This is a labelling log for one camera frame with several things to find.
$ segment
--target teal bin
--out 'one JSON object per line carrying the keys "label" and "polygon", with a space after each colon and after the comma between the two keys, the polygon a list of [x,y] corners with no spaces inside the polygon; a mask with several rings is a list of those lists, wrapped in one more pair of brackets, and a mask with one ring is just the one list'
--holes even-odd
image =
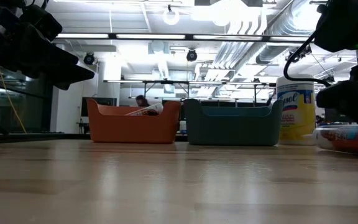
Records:
{"label": "teal bin", "polygon": [[274,146],[280,137],[283,101],[254,108],[202,107],[184,102],[188,141],[197,145]]}

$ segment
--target lysol wipes container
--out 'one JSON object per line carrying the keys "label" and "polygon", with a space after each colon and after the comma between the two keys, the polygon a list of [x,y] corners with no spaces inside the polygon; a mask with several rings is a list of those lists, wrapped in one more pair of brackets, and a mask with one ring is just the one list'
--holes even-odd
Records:
{"label": "lysol wipes container", "polygon": [[[311,75],[291,75],[312,78]],[[277,99],[284,101],[279,144],[312,145],[309,136],[316,125],[314,83],[277,79]]]}

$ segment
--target wooden table surface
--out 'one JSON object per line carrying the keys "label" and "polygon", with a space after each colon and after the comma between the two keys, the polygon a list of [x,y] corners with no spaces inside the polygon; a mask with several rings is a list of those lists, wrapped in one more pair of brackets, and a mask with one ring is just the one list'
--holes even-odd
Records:
{"label": "wooden table surface", "polygon": [[0,144],[0,224],[358,223],[358,156],[314,147]]}

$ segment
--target yellow cable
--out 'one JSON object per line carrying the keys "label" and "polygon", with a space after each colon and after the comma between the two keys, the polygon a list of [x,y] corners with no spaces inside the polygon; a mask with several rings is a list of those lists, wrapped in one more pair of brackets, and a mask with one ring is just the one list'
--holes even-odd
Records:
{"label": "yellow cable", "polygon": [[12,107],[12,109],[13,109],[13,112],[15,112],[16,118],[17,118],[17,120],[19,120],[19,123],[20,123],[20,125],[22,126],[22,129],[23,129],[24,133],[27,134],[27,131],[25,131],[24,125],[23,125],[23,123],[22,123],[22,120],[20,119],[19,115],[17,114],[17,111],[16,111],[15,107],[13,106],[13,103],[12,103],[12,100],[11,100],[11,96],[9,96],[9,93],[7,92],[6,85],[5,85],[5,80],[4,80],[4,77],[2,76],[1,69],[0,69],[0,77],[1,77],[1,80],[2,80],[2,84],[4,85],[4,88],[5,88],[5,91],[6,91],[7,99],[9,100],[9,102],[10,102],[10,104],[11,104],[11,107]]}

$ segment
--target orange bin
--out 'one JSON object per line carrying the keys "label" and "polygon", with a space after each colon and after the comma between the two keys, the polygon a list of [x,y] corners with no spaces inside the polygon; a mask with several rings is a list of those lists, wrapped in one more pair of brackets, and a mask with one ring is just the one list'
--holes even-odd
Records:
{"label": "orange bin", "polygon": [[181,104],[168,101],[158,116],[125,116],[141,108],[104,106],[88,99],[91,139],[94,142],[173,143]]}

